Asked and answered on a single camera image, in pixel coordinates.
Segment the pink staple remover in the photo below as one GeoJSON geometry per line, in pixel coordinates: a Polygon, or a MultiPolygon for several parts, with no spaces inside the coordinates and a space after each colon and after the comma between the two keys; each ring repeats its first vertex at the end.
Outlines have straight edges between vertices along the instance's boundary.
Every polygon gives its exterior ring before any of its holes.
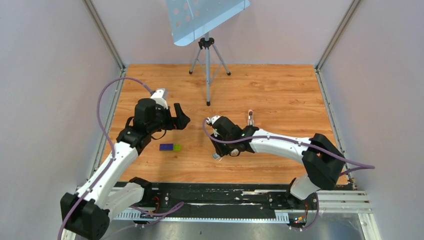
{"type": "Polygon", "coordinates": [[[247,124],[249,126],[254,126],[255,125],[255,122],[254,122],[254,111],[252,109],[249,109],[248,110],[247,124]]]}

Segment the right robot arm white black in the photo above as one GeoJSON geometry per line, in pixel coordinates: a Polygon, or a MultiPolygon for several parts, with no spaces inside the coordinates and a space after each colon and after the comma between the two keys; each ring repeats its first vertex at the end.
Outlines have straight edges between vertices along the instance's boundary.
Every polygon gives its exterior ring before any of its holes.
{"type": "Polygon", "coordinates": [[[317,191],[334,190],[344,167],[344,156],[319,133],[313,137],[292,137],[253,125],[240,128],[228,117],[218,115],[206,118],[203,126],[213,129],[209,138],[215,148],[215,159],[249,152],[280,156],[302,164],[305,174],[292,180],[285,195],[286,204],[292,209],[301,207],[317,191]]]}

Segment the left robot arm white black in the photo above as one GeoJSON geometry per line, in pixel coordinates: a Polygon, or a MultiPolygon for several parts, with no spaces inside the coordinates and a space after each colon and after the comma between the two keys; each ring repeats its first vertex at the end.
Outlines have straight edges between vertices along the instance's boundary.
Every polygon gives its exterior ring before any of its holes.
{"type": "Polygon", "coordinates": [[[106,233],[111,220],[125,209],[139,204],[149,206],[154,197],[152,183],[133,177],[119,191],[111,193],[129,165],[153,140],[153,134],[183,130],[191,119],[179,103],[174,103],[172,116],[165,100],[142,98],[134,108],[134,115],[126,121],[111,152],[93,176],[77,192],[65,193],[60,200],[62,224],[58,238],[68,230],[89,240],[99,240],[106,233]]]}

